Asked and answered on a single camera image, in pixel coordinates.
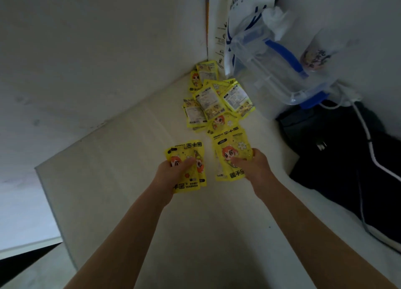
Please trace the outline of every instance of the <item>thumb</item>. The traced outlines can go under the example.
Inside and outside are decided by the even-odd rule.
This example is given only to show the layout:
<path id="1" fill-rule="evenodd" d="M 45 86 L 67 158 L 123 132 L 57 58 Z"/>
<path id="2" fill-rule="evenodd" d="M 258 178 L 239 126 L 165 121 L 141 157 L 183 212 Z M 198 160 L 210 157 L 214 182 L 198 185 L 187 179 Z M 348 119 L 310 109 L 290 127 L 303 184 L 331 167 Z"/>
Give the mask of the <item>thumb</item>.
<path id="1" fill-rule="evenodd" d="M 176 167 L 178 173 L 184 173 L 186 170 L 190 168 L 197 160 L 195 157 L 190 157 L 185 159 L 180 165 Z"/>
<path id="2" fill-rule="evenodd" d="M 248 169 L 249 161 L 246 161 L 242 158 L 232 157 L 231 162 L 233 163 L 233 165 L 240 167 L 244 171 L 246 171 Z"/>

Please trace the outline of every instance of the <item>pile of yellow packets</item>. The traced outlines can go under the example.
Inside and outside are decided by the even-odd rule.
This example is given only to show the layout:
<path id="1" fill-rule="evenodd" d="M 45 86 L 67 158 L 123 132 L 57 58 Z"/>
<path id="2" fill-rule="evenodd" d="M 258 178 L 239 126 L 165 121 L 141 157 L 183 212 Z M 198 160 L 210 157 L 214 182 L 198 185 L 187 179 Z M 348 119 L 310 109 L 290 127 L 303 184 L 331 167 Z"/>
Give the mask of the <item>pile of yellow packets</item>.
<path id="1" fill-rule="evenodd" d="M 217 181 L 234 181 L 245 177 L 244 171 L 231 162 L 239 157 L 252 160 L 253 151 L 245 130 L 239 120 L 246 118 L 255 107 L 236 79 L 218 80 L 216 61 L 197 64 L 197 70 L 190 73 L 189 91 L 191 98 L 184 99 L 183 110 L 187 127 L 206 131 L 212 139 L 218 170 Z M 199 140 L 176 145 L 165 152 L 172 166 L 188 157 L 196 157 L 196 166 L 174 187 L 174 192 L 198 190 L 206 186 L 204 172 L 204 148 Z"/>

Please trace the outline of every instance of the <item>person's right arm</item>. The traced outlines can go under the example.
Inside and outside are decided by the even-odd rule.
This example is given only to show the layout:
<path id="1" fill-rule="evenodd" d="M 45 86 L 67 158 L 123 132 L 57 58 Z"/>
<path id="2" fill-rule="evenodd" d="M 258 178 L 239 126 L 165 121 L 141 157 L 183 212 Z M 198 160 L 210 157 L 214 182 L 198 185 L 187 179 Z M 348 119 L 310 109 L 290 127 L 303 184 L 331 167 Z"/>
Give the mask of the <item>person's right arm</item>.
<path id="1" fill-rule="evenodd" d="M 266 156 L 253 150 L 252 161 L 231 161 L 244 170 L 318 289 L 396 289 L 284 187 L 270 170 Z"/>

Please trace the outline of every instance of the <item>plastic storage box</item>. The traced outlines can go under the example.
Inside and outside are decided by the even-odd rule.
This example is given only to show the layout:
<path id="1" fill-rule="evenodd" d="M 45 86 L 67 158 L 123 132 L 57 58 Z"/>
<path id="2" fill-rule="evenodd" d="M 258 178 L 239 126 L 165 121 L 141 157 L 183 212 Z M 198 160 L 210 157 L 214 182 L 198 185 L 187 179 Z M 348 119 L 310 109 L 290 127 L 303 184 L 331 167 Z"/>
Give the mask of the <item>plastic storage box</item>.
<path id="1" fill-rule="evenodd" d="M 298 59 L 273 41 L 261 24 L 237 34 L 231 43 L 234 74 L 255 106 L 274 119 L 288 105 L 296 105 L 327 89 L 336 80 L 326 70 L 305 71 Z"/>

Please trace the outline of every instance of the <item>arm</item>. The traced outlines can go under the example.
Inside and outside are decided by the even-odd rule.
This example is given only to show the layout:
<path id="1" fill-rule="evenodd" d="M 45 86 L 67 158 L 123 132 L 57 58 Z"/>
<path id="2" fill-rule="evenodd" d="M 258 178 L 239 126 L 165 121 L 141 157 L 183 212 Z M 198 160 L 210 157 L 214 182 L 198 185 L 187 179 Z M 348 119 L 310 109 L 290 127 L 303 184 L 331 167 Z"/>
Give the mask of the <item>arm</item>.
<path id="1" fill-rule="evenodd" d="M 275 178 L 262 152 L 254 149 L 252 161 L 231 161 L 244 170 L 318 289 L 396 289 Z"/>
<path id="2" fill-rule="evenodd" d="M 168 161 L 161 163 L 149 187 L 65 289 L 132 289 L 160 214 L 173 197 L 173 186 L 195 161 L 189 158 L 174 168 Z"/>

